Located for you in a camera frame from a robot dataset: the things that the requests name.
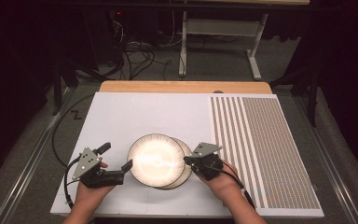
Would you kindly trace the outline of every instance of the gray carpet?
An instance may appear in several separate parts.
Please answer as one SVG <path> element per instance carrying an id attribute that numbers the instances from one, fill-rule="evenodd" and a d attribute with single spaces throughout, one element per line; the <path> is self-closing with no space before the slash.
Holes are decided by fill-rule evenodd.
<path id="1" fill-rule="evenodd" d="M 196 49 L 200 47 L 200 42 L 197 40 L 189 41 L 189 46 L 194 49 L 190 49 L 188 52 L 188 68 L 185 78 L 180 78 L 177 75 L 179 64 L 178 47 L 153 49 L 156 55 L 155 60 L 162 63 L 166 63 L 169 60 L 172 62 L 166 67 L 161 63 L 152 63 L 135 79 L 252 81 L 249 64 L 245 59 L 244 48 L 242 47 L 249 43 L 251 43 L 249 39 L 232 43 L 207 43 L 203 49 Z M 256 58 L 264 81 L 271 81 L 283 75 L 296 44 L 297 41 L 281 43 L 278 39 L 262 41 Z M 141 55 L 132 55 L 131 57 L 132 61 L 135 61 L 136 57 L 142 59 Z M 127 64 L 123 68 L 126 78 L 129 77 L 129 69 Z M 113 75 L 111 78 L 120 79 L 120 74 Z M 100 83 L 98 82 L 81 78 L 79 87 L 66 93 L 66 95 L 70 96 L 68 97 L 66 108 L 85 96 L 93 94 L 99 89 L 99 86 Z M 315 187 L 325 217 L 320 219 L 268 218 L 268 223 L 350 223 L 337 196 L 337 189 L 332 186 L 331 177 L 325 171 L 323 157 L 318 149 L 319 145 L 315 141 L 313 132 L 319 133 L 323 139 L 324 146 L 331 153 L 337 171 L 345 182 L 357 209 L 358 164 L 340 135 L 339 129 L 328 111 L 328 105 L 324 101 L 323 94 L 320 92 L 318 98 L 318 127 L 310 129 L 307 120 L 304 118 L 301 103 L 299 103 L 303 102 L 303 99 L 293 98 L 289 93 L 289 87 L 286 86 L 277 88 L 274 93 L 279 96 L 283 113 L 287 118 L 299 153 L 310 175 L 312 185 Z M 32 156 L 42 133 L 54 119 L 51 115 L 54 110 L 52 90 L 47 97 L 48 103 L 33 117 L 0 170 L 0 207 Z M 82 124 L 87 116 L 91 99 L 92 97 L 87 98 L 71 109 L 77 111 L 77 117 L 81 119 L 75 119 L 75 112 L 69 111 L 63 117 L 55 133 L 55 147 L 59 157 L 65 162 L 68 162 L 72 154 Z M 62 180 L 63 172 L 63 166 L 54 157 L 51 139 L 49 138 L 43 147 L 43 156 L 34 173 L 32 173 L 32 179 L 23 195 L 21 195 L 20 202 L 17 204 L 16 209 L 13 210 L 9 223 L 61 223 L 63 217 L 54 216 L 49 213 L 49 210 L 57 187 Z M 112 223 L 145 222 L 141 219 L 133 221 L 120 218 L 115 219 Z"/>

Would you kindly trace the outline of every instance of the table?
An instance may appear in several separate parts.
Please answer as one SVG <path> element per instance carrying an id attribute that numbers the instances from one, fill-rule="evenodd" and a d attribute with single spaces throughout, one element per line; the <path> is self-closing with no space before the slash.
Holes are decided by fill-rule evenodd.
<path id="1" fill-rule="evenodd" d="M 322 217 L 321 206 L 284 123 L 278 99 L 264 82 L 108 81 L 94 97 L 73 158 L 84 147 L 96 148 L 111 141 L 117 153 L 105 153 L 103 157 L 119 167 L 126 161 L 131 144 L 150 133 L 183 140 L 190 148 L 199 142 L 210 142 L 223 146 L 218 152 L 220 158 L 241 167 L 240 178 L 260 215 Z M 105 198 L 96 216 L 230 217 L 194 175 L 179 188 L 161 191 L 127 174 L 124 186 Z M 68 188 L 70 194 L 75 194 L 76 185 Z M 60 187 L 51 213 L 68 212 Z"/>
<path id="2" fill-rule="evenodd" d="M 195 2 L 214 3 L 241 3 L 241 4 L 264 4 L 264 5 L 308 5 L 309 0 L 198 0 Z M 267 13 L 263 13 L 260 21 L 221 21 L 205 19 L 188 19 L 187 12 L 183 13 L 182 22 L 182 47 L 180 51 L 179 76 L 186 75 L 187 67 L 187 34 L 197 35 L 237 35 L 250 36 L 254 38 L 251 49 L 246 50 L 246 55 L 251 65 L 252 74 L 255 80 L 261 80 L 260 71 L 255 60 L 255 53 L 260 43 L 261 35 L 267 22 Z"/>

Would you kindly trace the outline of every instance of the striped panel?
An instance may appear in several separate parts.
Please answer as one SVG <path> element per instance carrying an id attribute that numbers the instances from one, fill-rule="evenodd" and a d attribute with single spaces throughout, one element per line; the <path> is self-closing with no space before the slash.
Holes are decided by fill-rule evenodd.
<path id="1" fill-rule="evenodd" d="M 221 159 L 238 168 L 257 208 L 320 208 L 277 98 L 210 98 Z"/>

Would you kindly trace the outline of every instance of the stacked plates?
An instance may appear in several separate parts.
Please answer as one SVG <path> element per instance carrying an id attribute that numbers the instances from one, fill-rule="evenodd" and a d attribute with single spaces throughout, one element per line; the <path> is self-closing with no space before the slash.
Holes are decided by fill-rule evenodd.
<path id="1" fill-rule="evenodd" d="M 132 160 L 131 173 L 139 182 L 156 189 L 174 189 L 191 175 L 191 167 L 183 160 L 190 153 L 179 139 L 152 133 L 135 141 L 128 161 Z"/>

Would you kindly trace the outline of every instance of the dark background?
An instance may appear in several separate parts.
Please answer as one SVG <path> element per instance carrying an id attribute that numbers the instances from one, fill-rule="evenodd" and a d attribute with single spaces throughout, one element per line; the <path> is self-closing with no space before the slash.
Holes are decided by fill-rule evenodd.
<path id="1" fill-rule="evenodd" d="M 344 6 L 342 13 L 271 13 L 263 38 L 279 36 L 285 41 L 302 36 L 287 73 L 310 62 L 319 64 L 319 86 L 358 160 L 358 1 L 353 3 L 311 2 L 313 6 Z M 131 34 L 146 41 L 158 40 L 158 30 L 172 31 L 171 13 L 132 10 L 125 15 Z M 0 0 L 0 166 L 27 122 L 46 103 L 45 91 L 51 86 L 58 55 L 96 67 L 83 13 L 41 8 L 31 0 Z M 315 60 L 321 55 L 322 60 Z M 307 83 L 309 75 L 287 84 Z"/>

